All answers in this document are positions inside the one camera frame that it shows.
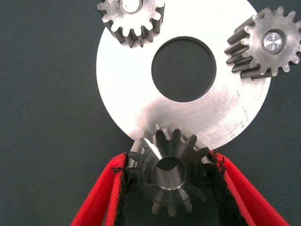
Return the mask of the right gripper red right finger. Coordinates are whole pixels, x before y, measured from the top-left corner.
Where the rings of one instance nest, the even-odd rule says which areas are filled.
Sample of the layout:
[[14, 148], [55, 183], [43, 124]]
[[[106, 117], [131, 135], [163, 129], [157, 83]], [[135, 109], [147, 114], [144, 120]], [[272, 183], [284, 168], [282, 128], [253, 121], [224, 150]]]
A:
[[213, 190], [222, 226], [289, 225], [229, 158], [216, 151], [209, 158], [216, 163]]

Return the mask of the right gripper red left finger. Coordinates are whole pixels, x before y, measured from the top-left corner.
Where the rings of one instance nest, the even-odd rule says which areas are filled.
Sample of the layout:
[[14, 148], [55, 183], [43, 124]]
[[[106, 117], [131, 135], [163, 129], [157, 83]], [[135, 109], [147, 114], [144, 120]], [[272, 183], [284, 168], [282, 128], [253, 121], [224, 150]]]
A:
[[113, 157], [73, 219], [72, 226], [124, 226], [127, 208], [127, 154]]

